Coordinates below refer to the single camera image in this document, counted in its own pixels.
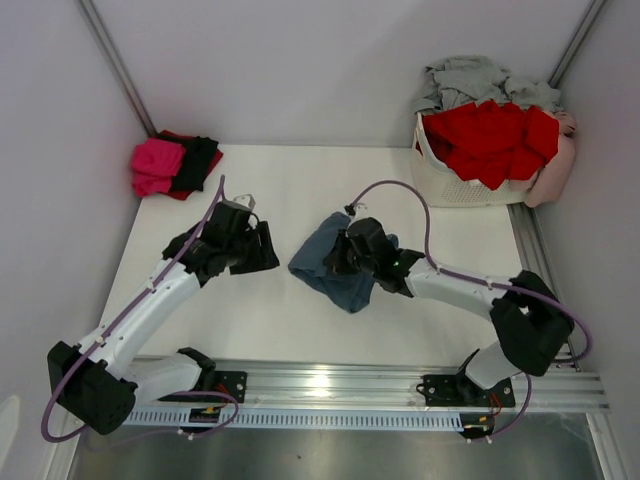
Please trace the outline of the blue-grey t-shirt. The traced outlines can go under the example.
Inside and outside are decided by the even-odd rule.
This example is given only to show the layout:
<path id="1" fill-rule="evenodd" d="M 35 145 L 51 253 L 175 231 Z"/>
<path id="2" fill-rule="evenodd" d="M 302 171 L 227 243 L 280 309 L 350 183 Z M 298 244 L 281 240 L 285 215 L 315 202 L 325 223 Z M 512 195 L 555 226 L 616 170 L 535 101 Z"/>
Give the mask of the blue-grey t-shirt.
<path id="1" fill-rule="evenodd" d="M 350 218 L 341 212 L 334 212 L 325 218 L 293 255 L 288 270 L 341 310 L 355 314 L 369 305 L 374 280 L 363 273 L 338 275 L 324 264 L 339 231 L 346 229 L 350 223 Z"/>

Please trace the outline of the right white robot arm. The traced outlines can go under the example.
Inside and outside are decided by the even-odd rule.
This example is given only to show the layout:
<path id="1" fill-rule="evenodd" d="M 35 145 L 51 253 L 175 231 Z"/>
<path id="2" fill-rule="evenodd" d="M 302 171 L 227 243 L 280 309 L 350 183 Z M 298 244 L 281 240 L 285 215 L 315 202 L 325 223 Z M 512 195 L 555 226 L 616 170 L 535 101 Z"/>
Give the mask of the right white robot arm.
<path id="1" fill-rule="evenodd" d="M 496 342 L 474 351 L 442 385 L 424 379 L 418 386 L 434 406 L 478 406 L 513 375 L 543 376 L 575 328 L 537 274 L 523 270 L 501 284 L 448 271 L 395 246 L 373 218 L 340 230 L 324 263 L 334 274 L 363 273 L 389 293 L 440 301 L 492 324 Z"/>

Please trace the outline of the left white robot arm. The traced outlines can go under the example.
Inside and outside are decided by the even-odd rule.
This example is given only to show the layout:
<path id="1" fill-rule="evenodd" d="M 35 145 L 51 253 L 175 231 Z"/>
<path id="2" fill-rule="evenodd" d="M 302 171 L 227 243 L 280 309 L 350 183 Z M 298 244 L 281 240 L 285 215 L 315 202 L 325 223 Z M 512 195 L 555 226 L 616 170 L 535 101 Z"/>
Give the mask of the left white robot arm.
<path id="1" fill-rule="evenodd" d="M 132 410 L 155 400 L 233 396 L 216 387 L 216 363 L 185 347 L 173 355 L 134 365 L 141 347 L 173 312 L 218 275 L 242 275 L 279 265 L 267 222 L 254 213 L 250 195 L 213 203 L 204 218 L 174 237 L 130 303 L 79 342 L 63 341 L 47 355 L 51 398 L 84 426 L 106 435 Z"/>

